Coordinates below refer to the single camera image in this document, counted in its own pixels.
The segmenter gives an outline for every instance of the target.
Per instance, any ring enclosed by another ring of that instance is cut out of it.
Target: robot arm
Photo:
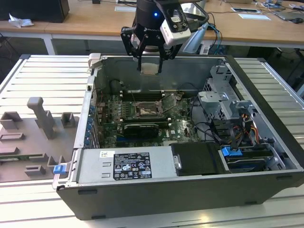
[[[129,56],[138,59],[137,70],[141,71],[142,54],[159,52],[158,73],[162,71],[164,60],[174,59],[182,44],[191,33],[197,31],[209,19],[207,13],[203,21],[187,21],[181,3],[197,2],[198,0],[138,0],[133,27],[123,27],[121,37]],[[135,48],[131,37],[135,34],[139,45]]]

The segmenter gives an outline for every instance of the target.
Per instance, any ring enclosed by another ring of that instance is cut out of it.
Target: floor
[[[47,54],[44,42],[39,38],[8,38],[8,40],[19,54]],[[86,51],[85,44],[82,40],[55,39],[54,44],[59,55],[88,55],[94,52],[101,52],[103,54],[125,54],[123,43],[120,41],[90,40],[90,51]],[[230,46],[225,48],[225,52],[234,57],[246,57],[248,51],[248,47]],[[277,57],[279,52],[273,49],[267,61],[277,73],[286,80],[292,70],[299,64],[300,60],[293,49],[283,48],[282,51],[283,54],[281,57]],[[14,50],[4,41],[0,47],[0,81],[5,78],[18,58]],[[299,64],[288,82],[293,83],[294,79],[303,72],[304,62]]]

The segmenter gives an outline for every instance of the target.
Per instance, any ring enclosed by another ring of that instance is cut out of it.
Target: black box
[[[173,156],[178,156],[181,163],[181,169],[176,170],[178,176],[225,173],[220,146],[214,142],[174,143],[171,148]]]
[[[9,13],[20,19],[62,23],[70,8],[67,0],[0,0],[0,20]]]

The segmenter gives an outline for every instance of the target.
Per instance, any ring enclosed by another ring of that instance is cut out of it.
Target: warning label
[[[114,180],[152,178],[149,153],[124,153],[114,155]]]

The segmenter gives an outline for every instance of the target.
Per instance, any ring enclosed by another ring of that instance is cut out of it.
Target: white sticker
[[[181,21],[180,17],[171,17],[171,20],[175,23]]]
[[[115,151],[100,151],[100,158],[113,158]]]

